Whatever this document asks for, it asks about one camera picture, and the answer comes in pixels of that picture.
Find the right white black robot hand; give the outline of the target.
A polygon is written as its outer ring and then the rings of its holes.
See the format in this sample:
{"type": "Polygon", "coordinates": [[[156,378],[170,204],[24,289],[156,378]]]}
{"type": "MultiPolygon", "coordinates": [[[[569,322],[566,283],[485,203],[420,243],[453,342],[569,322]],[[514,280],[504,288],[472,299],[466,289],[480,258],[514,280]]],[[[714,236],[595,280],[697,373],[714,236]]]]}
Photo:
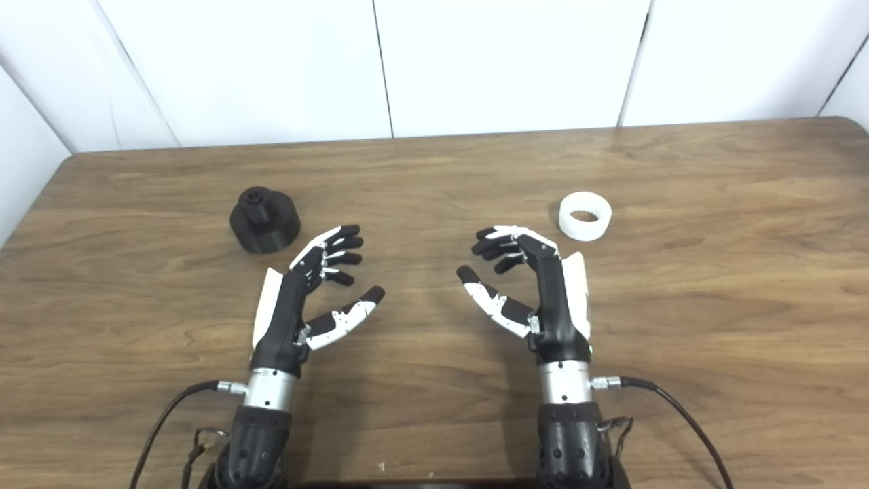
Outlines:
{"type": "Polygon", "coordinates": [[[589,295],[580,253],[564,259],[555,242],[516,225],[487,227],[475,238],[472,254],[487,262],[496,260],[496,274],[519,264],[530,267],[539,294],[539,306],[528,306],[482,282],[465,264],[456,274],[478,307],[497,325],[523,338],[538,364],[589,363],[589,295]]]}

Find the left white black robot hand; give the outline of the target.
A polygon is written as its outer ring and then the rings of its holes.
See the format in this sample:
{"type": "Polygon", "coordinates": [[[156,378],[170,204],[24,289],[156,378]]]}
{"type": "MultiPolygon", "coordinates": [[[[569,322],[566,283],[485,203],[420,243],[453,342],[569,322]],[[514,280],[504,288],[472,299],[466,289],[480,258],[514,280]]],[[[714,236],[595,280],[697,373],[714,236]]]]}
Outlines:
{"type": "Polygon", "coordinates": [[[373,286],[341,308],[304,318],[308,296],[321,285],[351,286],[356,282],[339,266],[360,264],[356,250],[363,243],[359,225],[340,225],[309,241],[286,272],[267,269],[255,315],[249,368],[300,378],[310,352],[344,338],[369,318],[385,296],[381,286],[373,286]]]}

